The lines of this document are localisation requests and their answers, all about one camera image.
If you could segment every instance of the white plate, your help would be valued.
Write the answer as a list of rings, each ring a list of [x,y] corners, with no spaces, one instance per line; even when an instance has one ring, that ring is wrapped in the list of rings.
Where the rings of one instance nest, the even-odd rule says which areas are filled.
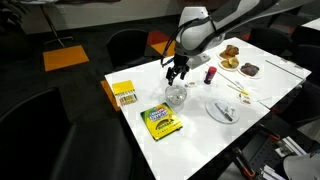
[[[222,112],[219,111],[219,109],[216,107],[215,103],[218,103],[218,105],[221,107],[221,109],[225,109],[226,106],[228,106],[229,109],[229,115],[232,118],[232,121],[229,121]],[[206,109],[208,113],[217,121],[226,123],[226,124],[233,124],[239,121],[240,118],[240,111],[235,106],[232,105],[226,101],[220,100],[220,99],[213,99],[206,102]]]
[[[244,64],[240,64],[239,66],[238,66],[238,72],[240,73],[240,74],[242,74],[243,76],[245,76],[245,77],[249,77],[249,78],[251,78],[251,79],[260,79],[261,77],[262,77],[262,69],[261,69],[261,67],[258,67],[259,68],[259,71],[257,72],[257,74],[256,75],[254,75],[254,76],[249,76],[249,75],[246,75],[245,73],[243,73],[242,71],[241,71],[241,67],[243,66]]]
[[[236,68],[234,68],[234,69],[225,68],[225,67],[222,66],[221,62],[222,62],[222,61],[220,61],[220,62],[218,63],[219,66],[220,66],[222,69],[226,70],[226,71],[236,71],[236,70],[238,69],[238,67],[239,67],[239,65],[238,65],[238,67],[236,67]]]

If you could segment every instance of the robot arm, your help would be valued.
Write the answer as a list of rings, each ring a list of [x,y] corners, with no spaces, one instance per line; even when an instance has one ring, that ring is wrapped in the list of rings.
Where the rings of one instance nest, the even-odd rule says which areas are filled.
[[[191,64],[198,67],[209,60],[201,53],[224,40],[225,33],[251,20],[297,8],[313,0],[229,0],[222,8],[208,15],[204,7],[186,7],[177,32],[174,67],[167,72],[169,85],[181,73],[184,79]]]

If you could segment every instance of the white table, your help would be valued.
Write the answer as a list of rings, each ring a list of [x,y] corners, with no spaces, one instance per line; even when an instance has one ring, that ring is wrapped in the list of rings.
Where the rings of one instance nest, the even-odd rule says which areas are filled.
[[[261,72],[259,73],[261,73],[261,78],[252,79],[245,77],[237,71],[230,72],[223,70],[218,65],[220,59],[217,57],[217,54],[223,51],[228,44],[239,47],[239,55],[237,55],[237,58],[240,64],[248,62],[260,68]],[[207,63],[209,66],[217,67],[220,73],[232,81],[238,80],[249,94],[253,96],[254,100],[259,100],[267,108],[275,105],[311,74],[307,69],[295,67],[296,64],[290,61],[285,62],[285,60],[282,60],[280,57],[237,38],[225,40],[216,48],[206,52],[212,57]]]
[[[310,21],[302,26],[320,31],[320,18]]]
[[[240,43],[236,39],[225,42]],[[264,90],[266,86],[270,86],[268,91],[262,91],[262,93],[276,93],[279,97],[272,99],[270,104],[265,103],[267,105],[259,102],[252,102],[251,105],[241,104],[237,98],[239,93],[229,88],[227,84],[230,83],[220,74],[215,75],[211,85],[203,83],[208,65],[217,63],[215,54],[210,54],[213,51],[215,50],[208,50],[212,60],[207,65],[191,70],[187,73],[184,81],[180,80],[179,77],[174,80],[173,84],[179,85],[183,85],[186,82],[196,82],[198,87],[188,89],[188,97],[183,109],[175,109],[177,116],[182,121],[183,128],[158,142],[151,137],[140,117],[140,112],[165,101],[164,92],[168,87],[168,80],[165,78],[167,67],[161,68],[160,62],[155,61],[105,76],[110,85],[130,79],[135,86],[139,101],[121,107],[121,110],[156,179],[180,180],[191,177],[266,115],[269,112],[267,105],[275,103],[276,99],[282,98],[289,92],[289,89],[292,89],[302,81],[302,78],[298,78],[273,65],[263,63],[264,69],[271,71],[271,74],[274,75],[270,77],[264,76],[260,79],[262,83],[248,80],[245,84],[248,85],[250,84],[249,82],[254,82],[252,84],[258,84],[256,86],[261,90]],[[259,50],[251,48],[249,45],[247,47],[245,47],[245,44],[240,46],[240,53],[243,53],[243,57],[264,55],[257,54],[259,52]],[[234,79],[242,76],[238,72],[225,72],[221,69],[219,69],[219,72]],[[205,109],[205,102],[213,98],[224,99],[234,103],[241,113],[239,121],[235,124],[222,124],[209,116]]]

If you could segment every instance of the small bottle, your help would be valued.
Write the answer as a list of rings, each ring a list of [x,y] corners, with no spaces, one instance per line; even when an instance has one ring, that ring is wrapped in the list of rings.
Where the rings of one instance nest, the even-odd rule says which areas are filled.
[[[216,74],[216,72],[217,72],[217,68],[210,66],[208,69],[206,79],[204,80],[204,83],[210,84],[211,80],[212,80],[213,76]]]

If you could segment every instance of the black chair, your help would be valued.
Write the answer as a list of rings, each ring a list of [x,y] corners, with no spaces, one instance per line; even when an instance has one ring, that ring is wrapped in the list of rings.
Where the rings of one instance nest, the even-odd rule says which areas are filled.
[[[252,28],[248,43],[285,58],[287,56],[283,53],[292,50],[292,40],[282,32],[270,28]]]
[[[271,16],[271,19],[268,23],[268,27],[270,27],[280,16],[290,16],[290,15],[297,15],[299,11],[301,10],[302,6],[299,6],[297,8],[291,9],[289,11],[286,11],[284,13],[278,13]]]
[[[147,63],[144,57],[148,32],[125,29],[112,35],[107,48],[114,69],[121,70]]]
[[[310,20],[306,17],[298,16],[302,6],[289,10],[285,13],[279,13],[272,16],[268,23],[268,27],[277,29],[290,36],[295,28],[301,26]]]
[[[300,66],[312,71],[303,84],[300,94],[290,106],[279,116],[300,127],[320,119],[320,47],[313,45],[299,45],[296,51],[296,62]]]
[[[58,89],[0,116],[0,179],[128,179],[132,152],[118,119],[73,124]]]
[[[320,87],[320,46],[301,44],[296,47],[296,63],[312,73],[307,80]]]
[[[296,45],[309,44],[320,46],[320,31],[298,26],[292,33],[291,39]]]

